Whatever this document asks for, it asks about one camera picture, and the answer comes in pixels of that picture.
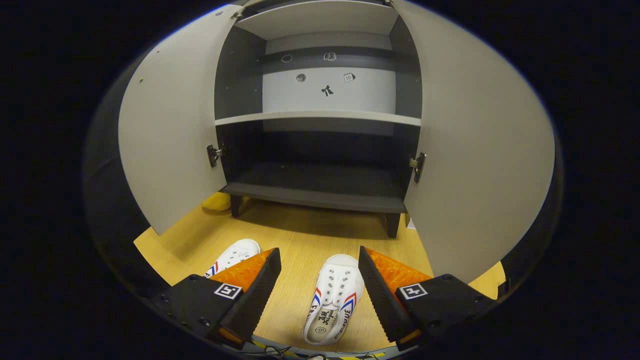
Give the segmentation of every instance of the white cabinet door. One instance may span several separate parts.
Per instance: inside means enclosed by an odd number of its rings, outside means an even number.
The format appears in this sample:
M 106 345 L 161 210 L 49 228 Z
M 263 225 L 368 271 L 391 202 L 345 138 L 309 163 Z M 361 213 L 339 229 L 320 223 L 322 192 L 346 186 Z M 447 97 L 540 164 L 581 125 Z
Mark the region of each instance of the white cabinet door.
M 554 169 L 552 124 L 500 54 L 447 19 L 394 0 L 422 71 L 420 183 L 404 204 L 436 276 L 470 282 L 500 261 L 538 215 Z
M 233 26 L 226 5 L 160 42 L 125 91 L 118 141 L 125 176 L 138 206 L 158 234 L 227 182 L 206 147 L 219 149 L 214 85 L 222 45 Z

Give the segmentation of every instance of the black background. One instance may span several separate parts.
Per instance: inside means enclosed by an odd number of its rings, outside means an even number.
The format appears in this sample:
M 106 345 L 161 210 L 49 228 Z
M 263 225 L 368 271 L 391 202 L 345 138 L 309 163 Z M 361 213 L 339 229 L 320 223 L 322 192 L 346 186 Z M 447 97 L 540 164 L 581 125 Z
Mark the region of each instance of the black background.
M 220 4 L 83 1 L 4 4 L 15 233 L 7 358 L 218 358 L 134 299 L 100 260 L 84 224 L 84 134 L 110 82 L 146 47 Z M 530 81 L 557 124 L 565 207 L 525 284 L 429 358 L 631 358 L 637 355 L 638 155 L 635 1 L 430 1 L 491 44 Z M 34 274 L 34 278 L 23 274 Z

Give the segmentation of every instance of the cabinet shelf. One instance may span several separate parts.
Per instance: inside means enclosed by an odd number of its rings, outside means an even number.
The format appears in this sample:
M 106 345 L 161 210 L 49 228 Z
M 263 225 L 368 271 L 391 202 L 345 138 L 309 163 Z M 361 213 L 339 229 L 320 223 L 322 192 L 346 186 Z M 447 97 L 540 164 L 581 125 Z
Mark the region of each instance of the cabinet shelf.
M 215 120 L 216 125 L 233 124 L 236 122 L 246 122 L 267 119 L 295 119 L 295 118 L 342 118 L 342 119 L 365 119 L 384 122 L 395 122 L 396 124 L 407 124 L 420 126 L 421 119 L 388 113 L 376 113 L 373 111 L 332 111 L 332 110 L 310 110 L 310 111 L 280 111 L 271 113 L 254 113 L 240 115 Z
M 320 208 L 405 212 L 403 189 L 387 168 L 265 161 L 220 191 Z

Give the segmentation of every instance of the black logo sticker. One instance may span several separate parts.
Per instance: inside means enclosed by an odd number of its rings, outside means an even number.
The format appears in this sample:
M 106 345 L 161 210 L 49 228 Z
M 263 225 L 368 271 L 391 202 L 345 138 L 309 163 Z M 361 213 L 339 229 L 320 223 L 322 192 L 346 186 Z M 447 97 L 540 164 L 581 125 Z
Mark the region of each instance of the black logo sticker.
M 235 299 L 236 296 L 238 296 L 238 294 L 240 293 L 241 289 L 242 288 L 240 288 L 239 286 L 233 286 L 233 285 L 229 285 L 229 284 L 222 284 L 213 293 L 216 294 L 216 295 L 222 296 L 222 297 L 226 297 L 228 299 Z
M 324 92 L 324 97 L 328 97 L 329 95 L 333 94 L 331 89 L 329 89 L 329 85 L 327 85 L 326 88 L 324 88 L 324 89 L 322 89 L 320 91 Z
M 423 295 L 427 295 L 427 292 L 424 290 L 424 288 L 420 284 L 403 286 L 402 288 L 400 288 L 400 292 L 404 295 L 404 298 L 407 300 L 421 297 Z

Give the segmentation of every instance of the red and blue stripe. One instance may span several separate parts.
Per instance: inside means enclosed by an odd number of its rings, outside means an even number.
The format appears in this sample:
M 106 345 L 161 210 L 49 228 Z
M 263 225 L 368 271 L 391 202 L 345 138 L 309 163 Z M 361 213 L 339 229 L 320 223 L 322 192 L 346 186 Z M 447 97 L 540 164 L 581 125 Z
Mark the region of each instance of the red and blue stripe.
M 351 305 L 351 313 L 353 314 L 353 309 L 356 307 L 356 293 L 353 293 L 347 297 L 344 301 L 344 305 L 340 308 L 340 311 L 344 309 L 347 305 Z
M 322 297 L 322 293 L 318 288 L 316 288 L 316 292 L 314 293 L 314 300 L 318 301 L 318 305 L 320 305 L 320 298 Z

